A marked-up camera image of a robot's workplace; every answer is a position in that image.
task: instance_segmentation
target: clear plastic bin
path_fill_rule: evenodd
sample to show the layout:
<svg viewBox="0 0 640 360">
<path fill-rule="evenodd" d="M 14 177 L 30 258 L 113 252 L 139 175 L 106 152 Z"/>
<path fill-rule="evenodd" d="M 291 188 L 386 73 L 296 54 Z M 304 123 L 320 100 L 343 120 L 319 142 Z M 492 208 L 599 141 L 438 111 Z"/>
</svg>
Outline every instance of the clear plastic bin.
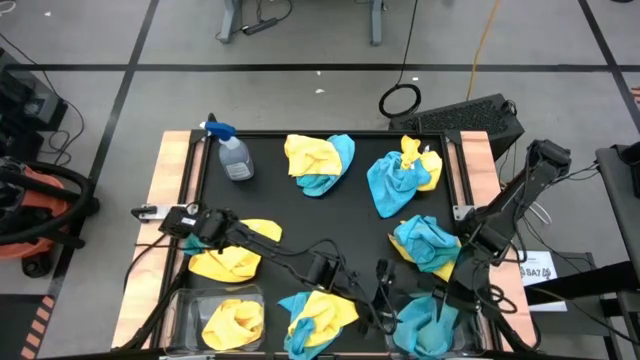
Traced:
<svg viewBox="0 0 640 360">
<path fill-rule="evenodd" d="M 255 301 L 262 306 L 264 318 L 264 298 L 256 285 L 241 287 L 220 287 L 208 289 L 179 289 L 171 296 L 171 303 L 165 313 L 165 331 L 161 346 L 167 355 L 215 354 L 202 339 L 202 330 L 216 311 L 227 299 Z M 225 352 L 255 351 L 265 334 L 256 341 Z"/>
<path fill-rule="evenodd" d="M 479 356 L 486 349 L 483 326 L 475 314 L 460 313 L 456 321 L 453 335 L 453 343 L 446 353 L 435 357 L 436 359 L 448 359 L 457 357 Z M 402 348 L 396 346 L 392 336 L 385 336 L 385 342 L 389 348 L 390 357 L 394 360 L 415 359 Z"/>
</svg>

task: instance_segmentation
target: spray bottle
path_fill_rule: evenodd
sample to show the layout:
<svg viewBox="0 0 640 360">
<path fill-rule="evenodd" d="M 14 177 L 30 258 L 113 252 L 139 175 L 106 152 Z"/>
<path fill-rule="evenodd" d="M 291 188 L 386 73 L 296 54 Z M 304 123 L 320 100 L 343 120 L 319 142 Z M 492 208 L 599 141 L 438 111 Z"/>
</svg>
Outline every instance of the spray bottle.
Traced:
<svg viewBox="0 0 640 360">
<path fill-rule="evenodd" d="M 250 179 L 253 176 L 253 161 L 247 145 L 234 136 L 236 129 L 233 126 L 212 121 L 207 121 L 204 128 L 209 131 L 209 134 L 218 137 L 220 142 L 218 155 L 227 177 L 233 181 Z"/>
</svg>

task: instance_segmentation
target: blue cloth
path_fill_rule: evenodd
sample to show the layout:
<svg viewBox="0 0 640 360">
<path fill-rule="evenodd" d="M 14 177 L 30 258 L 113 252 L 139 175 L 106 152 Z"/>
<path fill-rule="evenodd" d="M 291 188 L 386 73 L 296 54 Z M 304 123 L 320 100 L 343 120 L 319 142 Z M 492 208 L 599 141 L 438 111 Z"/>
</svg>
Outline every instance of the blue cloth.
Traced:
<svg viewBox="0 0 640 360">
<path fill-rule="evenodd" d="M 183 250 L 185 254 L 193 256 L 202 254 L 204 252 L 204 249 L 208 248 L 208 246 L 202 243 L 202 241 L 200 241 L 197 236 L 189 234 L 189 236 L 187 236 L 187 241 L 185 241 L 184 243 L 184 248 L 188 249 Z"/>
<path fill-rule="evenodd" d="M 367 171 L 373 203 L 383 218 L 393 216 L 413 198 L 418 186 L 431 181 L 420 159 L 413 162 L 412 168 L 404 170 L 401 156 L 401 152 L 390 151 Z"/>
<path fill-rule="evenodd" d="M 298 186 L 302 187 L 302 192 L 311 197 L 318 197 L 327 192 L 347 171 L 353 155 L 356 152 L 356 143 L 349 135 L 333 135 L 327 139 L 336 148 L 340 161 L 342 162 L 342 172 L 340 175 L 303 175 L 296 178 Z"/>
<path fill-rule="evenodd" d="M 439 318 L 437 312 L 437 302 L 431 296 L 410 302 L 398 314 L 398 327 L 393 334 L 393 342 L 420 359 L 436 357 L 449 351 L 458 310 L 443 304 Z"/>
<path fill-rule="evenodd" d="M 309 300 L 309 296 L 311 296 L 310 292 L 299 292 L 294 296 L 284 298 L 278 302 L 280 306 L 291 312 L 290 322 L 293 322 L 298 315 L 300 315 L 302 309 L 304 309 L 304 305 L 307 303 L 307 300 Z M 332 340 L 322 345 L 305 347 L 304 344 L 307 342 L 313 330 L 315 330 L 315 322 L 313 319 L 304 318 L 298 320 L 296 329 L 293 331 L 293 336 L 287 334 L 284 338 L 284 349 L 289 353 L 289 359 L 311 360 L 333 342 Z"/>
<path fill-rule="evenodd" d="M 436 218 L 416 215 L 393 231 L 398 245 L 416 262 L 422 272 L 433 272 L 458 258 L 458 239 L 442 230 Z"/>
</svg>

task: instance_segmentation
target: white label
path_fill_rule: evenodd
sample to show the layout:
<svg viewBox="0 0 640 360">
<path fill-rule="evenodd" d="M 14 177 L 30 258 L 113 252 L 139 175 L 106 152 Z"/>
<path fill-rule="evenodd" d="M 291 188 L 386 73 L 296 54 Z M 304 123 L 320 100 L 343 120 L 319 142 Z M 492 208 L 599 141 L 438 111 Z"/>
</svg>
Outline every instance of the white label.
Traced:
<svg viewBox="0 0 640 360">
<path fill-rule="evenodd" d="M 191 226 L 196 224 L 196 221 L 194 219 L 189 219 L 189 218 L 182 218 L 180 222 L 183 224 L 191 225 Z"/>
<path fill-rule="evenodd" d="M 235 163 L 233 165 L 227 165 L 227 173 L 231 179 L 241 179 L 249 176 L 249 168 L 245 163 Z"/>
<path fill-rule="evenodd" d="M 518 251 L 520 258 L 524 256 L 522 251 Z M 558 277 L 556 268 L 553 266 L 551 253 L 548 251 L 527 251 L 527 261 L 520 264 L 520 276 L 524 286 L 537 284 Z M 558 301 L 547 304 L 529 306 L 530 311 L 567 311 L 567 304 Z"/>
</svg>

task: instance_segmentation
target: yellow and blue cloth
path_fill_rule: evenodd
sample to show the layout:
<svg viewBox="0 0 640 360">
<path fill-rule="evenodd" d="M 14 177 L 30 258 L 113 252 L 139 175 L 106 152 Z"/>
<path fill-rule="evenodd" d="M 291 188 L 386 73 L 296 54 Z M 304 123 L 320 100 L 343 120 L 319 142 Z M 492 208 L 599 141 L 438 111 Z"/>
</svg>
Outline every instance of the yellow and blue cloth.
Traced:
<svg viewBox="0 0 640 360">
<path fill-rule="evenodd" d="M 249 229 L 275 242 L 280 242 L 282 228 L 275 222 L 264 219 L 247 219 L 240 222 L 247 225 Z M 197 237 L 190 235 L 187 238 L 186 247 L 198 246 L 206 248 Z M 201 252 L 191 257 L 189 270 L 200 276 L 226 283 L 238 283 L 253 278 L 261 259 L 259 255 L 238 246 L 229 246 L 222 253 L 218 250 L 201 250 Z"/>
<path fill-rule="evenodd" d="M 284 348 L 294 360 L 313 359 L 358 319 L 353 302 L 319 291 L 300 292 L 278 304 L 291 312 Z"/>
<path fill-rule="evenodd" d="M 449 281 L 458 254 L 458 238 L 442 230 L 431 216 L 416 215 L 400 224 L 389 235 L 400 255 L 418 265 L 422 272 L 432 272 Z"/>
<path fill-rule="evenodd" d="M 284 154 L 289 158 L 289 175 L 340 175 L 342 161 L 329 141 L 303 135 L 287 135 Z"/>
<path fill-rule="evenodd" d="M 390 151 L 367 171 L 373 202 L 383 218 L 397 213 L 417 191 L 434 190 L 442 172 L 442 159 L 434 151 L 420 153 L 420 140 L 403 136 L 402 153 Z"/>
<path fill-rule="evenodd" d="M 438 314 L 438 303 L 431 295 L 417 298 L 398 313 L 393 342 L 418 359 L 432 359 L 451 348 L 457 317 L 458 309 L 447 304 Z"/>
<path fill-rule="evenodd" d="M 214 350 L 231 350 L 258 340 L 263 329 L 262 305 L 255 301 L 227 299 L 207 322 L 202 339 Z"/>
<path fill-rule="evenodd" d="M 310 197 L 322 196 L 347 171 L 356 151 L 349 135 L 333 135 L 327 140 L 288 135 L 284 145 L 289 158 L 289 175 Z"/>
</svg>

